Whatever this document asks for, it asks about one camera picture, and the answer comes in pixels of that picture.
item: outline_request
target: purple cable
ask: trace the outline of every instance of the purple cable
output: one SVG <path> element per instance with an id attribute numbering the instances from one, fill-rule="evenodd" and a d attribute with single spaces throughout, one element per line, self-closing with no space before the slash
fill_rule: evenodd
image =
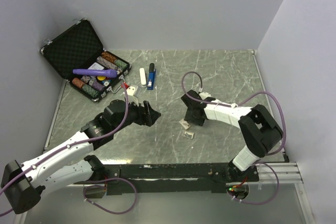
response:
<path id="1" fill-rule="evenodd" d="M 203 101 L 203 100 L 199 100 L 199 99 L 196 99 L 192 96 L 190 96 L 189 94 L 187 94 L 187 91 L 185 90 L 184 88 L 184 78 L 190 74 L 190 73 L 194 73 L 196 74 L 199 78 L 200 78 L 200 81 L 201 81 L 201 89 L 203 88 L 203 81 L 202 81 L 202 77 L 199 73 L 195 72 L 195 71 L 190 71 L 190 72 L 187 72 L 184 74 L 184 76 L 182 77 L 182 90 L 183 92 L 185 93 L 185 95 L 187 97 L 189 97 L 190 99 L 196 101 L 196 102 L 203 102 L 203 103 L 206 103 L 206 104 L 213 104 L 213 105 L 220 105 L 220 106 L 224 106 L 224 107 L 231 107 L 230 105 L 227 105 L 227 104 L 222 104 L 222 103 L 216 103 L 216 102 L 207 102 L 207 101 Z M 241 103 L 238 103 L 238 106 L 242 106 L 243 104 L 247 103 L 249 100 L 251 100 L 253 97 L 255 97 L 256 95 L 259 95 L 259 94 L 265 94 L 265 95 L 268 95 L 269 97 L 271 97 L 273 99 L 273 101 L 275 102 L 276 106 L 278 107 L 278 110 L 279 110 L 279 114 L 280 114 L 280 118 L 281 118 L 281 123 L 282 123 L 282 131 L 283 131 L 283 136 L 282 136 L 282 141 L 281 141 L 281 145 L 278 149 L 276 149 L 274 152 L 270 152 L 267 154 L 267 156 L 270 156 L 270 155 L 274 155 L 274 154 L 277 154 L 279 153 L 282 148 L 285 146 L 285 143 L 286 143 L 286 137 L 287 137 L 287 134 L 286 134 L 286 124 L 285 124 L 285 117 L 283 115 L 283 111 L 282 111 L 282 108 L 280 106 L 280 103 L 279 101 L 275 98 L 275 96 L 267 91 L 259 91 L 253 95 L 251 95 L 249 98 L 247 98 L 246 100 L 244 100 L 243 102 Z"/>
<path id="2" fill-rule="evenodd" d="M 88 139 L 85 139 L 85 140 L 82 140 L 82 141 L 78 141 L 78 142 L 74 142 L 72 144 L 69 144 L 70 145 L 70 148 L 75 146 L 75 145 L 78 145 L 78 144 L 82 144 L 82 143 L 86 143 L 86 142 L 91 142 L 91 141 L 96 141 L 96 140 L 100 140 L 102 138 L 105 138 L 105 137 L 109 137 L 111 135 L 113 135 L 115 132 L 117 132 L 121 126 L 124 124 L 124 122 L 126 121 L 126 118 L 127 118 L 127 115 L 128 115 L 128 96 L 127 96 L 127 89 L 125 87 L 124 84 L 121 85 L 122 88 L 124 89 L 124 92 L 125 92 L 125 104 L 126 104 L 126 107 L 125 107 L 125 115 L 121 121 L 121 123 L 111 132 L 105 134 L 105 135 L 102 135 L 102 136 L 96 136 L 96 137 L 93 137 L 93 138 L 88 138 Z M 67 146 L 63 146 L 62 148 L 54 151 L 53 153 L 50 153 L 48 156 L 46 156 L 45 158 L 41 159 L 40 161 L 38 161 L 35 166 L 39 166 L 41 163 L 45 162 L 46 160 L 50 159 L 51 157 L 55 156 L 57 153 L 60 153 L 61 151 L 65 150 L 65 149 L 68 149 Z M 11 181 L 9 181 L 1 190 L 0 190 L 0 195 L 2 195 L 4 193 L 4 191 L 9 187 L 11 186 L 12 183 L 14 183 L 18 178 L 20 178 L 21 176 L 29 173 L 31 170 L 33 170 L 32 166 L 29 167 L 28 169 L 26 169 L 25 171 L 21 172 L 19 175 L 17 175 L 16 177 L 14 177 Z M 10 213 L 12 211 L 12 209 L 0 214 L 0 217 Z"/>
<path id="3" fill-rule="evenodd" d="M 93 185 L 93 186 L 88 186 L 86 187 L 84 190 L 83 190 L 83 196 L 84 196 L 84 199 L 85 201 L 87 201 L 88 203 L 91 203 L 93 205 L 95 205 L 96 207 L 100 208 L 101 210 L 104 210 L 105 212 L 108 212 L 110 214 L 113 214 L 113 215 L 122 215 L 122 214 L 126 214 L 127 212 L 131 211 L 133 209 L 133 207 L 135 206 L 135 203 L 137 203 L 137 199 L 138 199 L 138 193 L 137 193 L 137 189 L 135 188 L 135 186 L 129 182 L 128 180 L 124 179 L 124 178 L 107 178 L 107 179 L 104 179 L 104 180 L 99 180 L 99 181 L 87 181 L 89 183 L 104 183 L 104 182 L 107 182 L 107 181 L 112 181 L 112 180 L 121 180 L 121 181 L 124 181 L 126 183 L 128 183 L 134 190 L 134 195 L 135 195 L 135 198 L 134 198 L 134 202 L 133 204 L 131 205 L 131 207 L 123 212 L 113 212 L 113 211 L 110 211 L 104 207 L 102 207 L 101 205 L 93 202 L 92 200 L 88 199 L 86 196 L 85 196 L 85 192 L 87 189 L 89 188 L 92 188 L 92 187 L 95 187 L 95 188 L 104 188 L 104 186 L 99 186 L 99 185 Z"/>
<path id="4" fill-rule="evenodd" d="M 275 170 L 268 164 L 264 163 L 264 162 L 258 162 L 256 164 L 263 164 L 263 165 L 266 165 L 268 168 L 271 169 L 271 171 L 274 173 L 275 175 L 275 178 L 277 179 L 277 189 L 275 191 L 275 193 L 272 195 L 272 197 L 270 197 L 269 199 L 267 200 L 264 200 L 264 201 L 261 201 L 261 202 L 251 202 L 251 201 L 245 201 L 245 200 L 240 200 L 240 199 L 237 199 L 236 197 L 234 197 L 234 195 L 232 195 L 231 193 L 228 192 L 229 195 L 232 196 L 232 199 L 235 200 L 235 201 L 238 201 L 240 203 L 243 203 L 243 204 L 248 204 L 248 205 L 264 205 L 264 204 L 267 204 L 267 203 L 270 203 L 272 200 L 274 200 L 276 198 L 276 196 L 278 195 L 279 193 L 279 188 L 280 188 L 280 182 L 279 182 L 279 177 L 277 175 L 277 173 L 275 172 Z"/>

